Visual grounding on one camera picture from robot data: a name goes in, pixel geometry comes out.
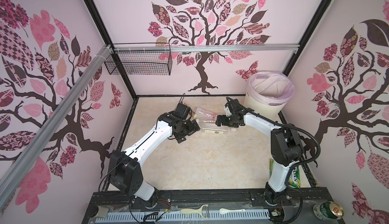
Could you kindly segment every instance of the trash can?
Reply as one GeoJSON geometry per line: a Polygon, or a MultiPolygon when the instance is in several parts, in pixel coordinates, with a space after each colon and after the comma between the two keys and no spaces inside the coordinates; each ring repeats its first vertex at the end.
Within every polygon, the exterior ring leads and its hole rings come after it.
{"type": "Polygon", "coordinates": [[[284,74],[260,71],[249,79],[244,106],[275,119],[293,94],[294,85],[284,74]]]}

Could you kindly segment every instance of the black wire mesh basket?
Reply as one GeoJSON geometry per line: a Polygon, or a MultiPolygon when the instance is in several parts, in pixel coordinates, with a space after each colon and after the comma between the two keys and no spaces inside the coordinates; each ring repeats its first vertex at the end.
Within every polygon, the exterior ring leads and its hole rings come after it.
{"type": "Polygon", "coordinates": [[[172,71],[172,53],[168,43],[126,43],[131,47],[114,50],[105,60],[110,75],[169,75],[172,71]],[[154,44],[154,47],[139,47],[154,44]]]}

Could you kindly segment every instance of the butterfly decal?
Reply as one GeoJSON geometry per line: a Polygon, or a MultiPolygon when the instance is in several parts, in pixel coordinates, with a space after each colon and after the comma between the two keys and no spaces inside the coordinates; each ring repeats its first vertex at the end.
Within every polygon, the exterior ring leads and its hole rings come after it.
{"type": "Polygon", "coordinates": [[[238,75],[242,76],[242,79],[245,79],[247,81],[247,79],[250,78],[250,76],[254,75],[255,73],[257,73],[257,68],[258,67],[258,61],[252,63],[252,65],[250,66],[249,70],[237,70],[235,71],[238,75]]]}
{"type": "Polygon", "coordinates": [[[119,89],[116,89],[116,86],[111,82],[111,88],[112,92],[114,93],[114,98],[111,100],[111,103],[109,104],[109,108],[112,109],[113,107],[119,107],[120,106],[120,96],[121,92],[119,89]]]}

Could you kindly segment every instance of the beige marble surface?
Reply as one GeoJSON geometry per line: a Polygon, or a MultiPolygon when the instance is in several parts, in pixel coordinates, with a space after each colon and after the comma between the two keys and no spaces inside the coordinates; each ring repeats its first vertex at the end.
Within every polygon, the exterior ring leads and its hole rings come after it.
{"type": "MultiPolygon", "coordinates": [[[[244,97],[237,97],[243,103],[244,97]]],[[[159,115],[174,110],[179,97],[139,98],[122,150],[144,136],[159,115]]],[[[186,97],[184,102],[224,114],[225,97],[186,97]]],[[[142,167],[144,179],[158,189],[264,188],[269,179],[270,139],[244,126],[226,135],[196,132],[178,144],[165,140],[142,167]]],[[[300,168],[302,187],[309,187],[300,168]]]]}

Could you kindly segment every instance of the pink wall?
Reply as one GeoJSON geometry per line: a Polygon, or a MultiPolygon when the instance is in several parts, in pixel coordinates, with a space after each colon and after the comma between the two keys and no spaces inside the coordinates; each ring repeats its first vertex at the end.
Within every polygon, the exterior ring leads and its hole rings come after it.
{"type": "MultiPolygon", "coordinates": [[[[103,46],[83,0],[0,1],[0,175],[103,46]]],[[[132,99],[103,65],[23,179],[3,223],[80,223],[132,99]]]]}
{"type": "MultiPolygon", "coordinates": [[[[158,40],[179,46],[240,44],[257,36],[261,37],[245,43],[298,43],[321,0],[212,0],[215,12],[201,11],[202,5],[210,4],[207,0],[94,1],[115,43],[158,40]],[[246,19],[250,6],[254,9],[246,19]]],[[[245,93],[247,82],[239,74],[247,78],[255,71],[282,71],[291,53],[201,53],[198,61],[196,53],[175,54],[170,76],[129,78],[139,95],[245,93]]]]}
{"type": "Polygon", "coordinates": [[[310,167],[346,223],[389,221],[387,1],[334,1],[290,75],[296,92],[283,110],[321,141],[310,167]]]}

